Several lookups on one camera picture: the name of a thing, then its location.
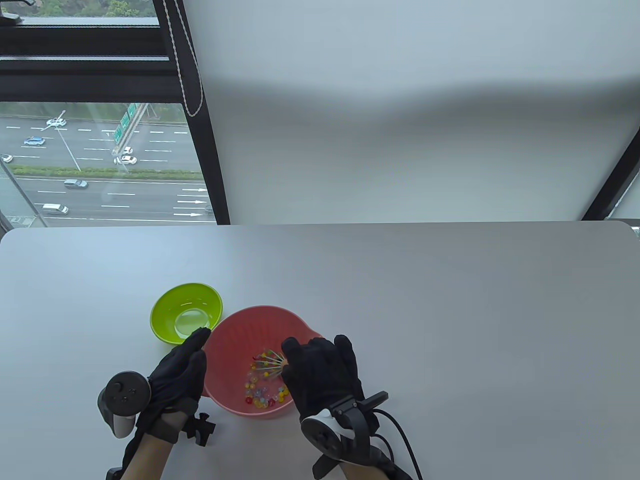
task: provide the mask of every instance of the highway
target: highway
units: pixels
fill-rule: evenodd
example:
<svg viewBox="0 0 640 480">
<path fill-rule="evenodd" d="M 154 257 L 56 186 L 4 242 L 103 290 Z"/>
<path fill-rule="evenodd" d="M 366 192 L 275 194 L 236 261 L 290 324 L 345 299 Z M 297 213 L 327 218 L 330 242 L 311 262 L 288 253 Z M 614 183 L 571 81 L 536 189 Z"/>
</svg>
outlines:
<svg viewBox="0 0 640 480">
<path fill-rule="evenodd" d="M 205 211 L 209 196 L 203 182 L 88 179 L 86 189 L 67 189 L 64 179 L 17 181 L 38 210 L 45 203 L 69 207 L 67 216 L 42 214 L 50 227 L 216 223 Z"/>
<path fill-rule="evenodd" d="M 67 120 L 64 127 L 42 131 L 45 119 L 0 117 L 0 154 L 13 155 L 12 164 L 19 165 L 114 168 L 111 150 L 116 126 L 113 122 Z M 30 136 L 45 138 L 45 144 L 23 145 Z M 131 170 L 200 170 L 186 125 L 139 124 L 128 146 L 138 158 L 136 165 L 127 165 Z"/>
</svg>

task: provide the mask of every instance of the gray table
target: gray table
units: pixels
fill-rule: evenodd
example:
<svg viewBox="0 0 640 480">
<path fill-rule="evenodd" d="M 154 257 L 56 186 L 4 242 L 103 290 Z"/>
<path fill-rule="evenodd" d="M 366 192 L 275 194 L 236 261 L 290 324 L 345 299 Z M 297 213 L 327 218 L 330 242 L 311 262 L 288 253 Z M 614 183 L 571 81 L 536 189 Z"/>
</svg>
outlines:
<svg viewBox="0 0 640 480">
<path fill-rule="evenodd" d="M 168 350 L 148 326 L 155 300 L 205 282 L 225 316 L 279 305 L 349 335 L 365 391 L 390 392 L 430 480 L 636 478 L 639 247 L 618 222 L 14 230 L 0 243 L 1 477 L 117 465 L 125 442 L 97 394 Z M 200 406 L 215 435 L 182 439 L 163 478 L 312 478 L 295 414 Z"/>
</svg>

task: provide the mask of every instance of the black cable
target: black cable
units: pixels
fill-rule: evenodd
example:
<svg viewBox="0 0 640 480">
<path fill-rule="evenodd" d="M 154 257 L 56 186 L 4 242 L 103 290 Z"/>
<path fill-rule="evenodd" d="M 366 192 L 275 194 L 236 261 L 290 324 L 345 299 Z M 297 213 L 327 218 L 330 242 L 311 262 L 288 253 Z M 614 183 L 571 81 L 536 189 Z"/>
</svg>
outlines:
<svg viewBox="0 0 640 480">
<path fill-rule="evenodd" d="M 418 475 L 418 480 L 423 480 L 422 474 L 420 473 L 420 467 L 418 467 L 418 462 L 416 461 L 411 445 L 409 444 L 409 439 L 404 434 L 404 430 L 402 430 L 402 427 L 397 422 L 397 420 L 393 418 L 390 413 L 387 413 L 384 410 L 380 410 L 379 408 L 374 408 L 371 411 L 373 413 L 379 413 L 380 415 L 384 415 L 386 418 L 391 420 L 393 425 L 397 428 L 398 432 L 400 432 L 400 436 L 404 440 L 404 445 L 406 446 L 406 450 L 409 452 L 409 456 L 411 457 L 411 461 L 413 462 L 413 467 L 415 468 L 415 473 Z"/>
<path fill-rule="evenodd" d="M 394 460 L 394 451 L 391 448 L 391 444 L 387 441 L 387 439 L 382 435 L 380 435 L 379 433 L 374 433 L 373 436 L 375 436 L 376 438 L 379 438 L 385 443 L 385 445 L 387 446 L 387 449 L 389 450 L 389 458 L 393 463 L 395 463 L 396 461 Z"/>
</svg>

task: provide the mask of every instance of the pink bowl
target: pink bowl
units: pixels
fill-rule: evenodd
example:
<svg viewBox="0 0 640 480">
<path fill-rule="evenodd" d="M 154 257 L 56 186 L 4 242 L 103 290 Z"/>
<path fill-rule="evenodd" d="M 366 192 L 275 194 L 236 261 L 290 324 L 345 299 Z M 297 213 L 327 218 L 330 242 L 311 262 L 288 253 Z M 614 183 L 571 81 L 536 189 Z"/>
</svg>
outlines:
<svg viewBox="0 0 640 480">
<path fill-rule="evenodd" d="M 267 419 L 280 415 L 293 405 L 291 396 L 265 410 L 245 402 L 244 384 L 252 357 L 266 349 L 281 353 L 280 345 L 288 337 L 307 343 L 319 336 L 296 314 L 280 307 L 250 307 L 228 316 L 213 329 L 203 347 L 207 353 L 203 395 L 242 417 Z M 280 379 L 273 381 L 282 385 Z"/>
</svg>

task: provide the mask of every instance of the hand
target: hand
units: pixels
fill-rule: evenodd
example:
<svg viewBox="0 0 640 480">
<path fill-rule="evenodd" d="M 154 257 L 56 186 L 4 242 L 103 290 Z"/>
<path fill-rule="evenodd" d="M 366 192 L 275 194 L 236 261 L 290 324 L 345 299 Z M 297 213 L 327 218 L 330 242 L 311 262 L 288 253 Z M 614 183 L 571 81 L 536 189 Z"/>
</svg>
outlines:
<svg viewBox="0 0 640 480">
<path fill-rule="evenodd" d="M 145 433 L 161 440 L 166 440 L 164 435 L 177 436 L 187 418 L 197 410 L 207 372 L 207 356 L 202 346 L 210 334 L 208 328 L 193 332 L 182 345 L 173 348 L 160 360 L 148 377 L 151 400 L 140 413 L 136 434 L 125 449 L 123 470 L 138 450 Z"/>
<path fill-rule="evenodd" d="M 293 337 L 282 342 L 282 352 L 289 365 L 282 369 L 282 379 L 300 412 L 300 421 L 348 396 L 364 400 L 358 379 L 358 364 L 347 337 L 312 339 L 306 345 Z M 380 427 L 373 413 L 366 414 L 370 435 Z"/>
</svg>

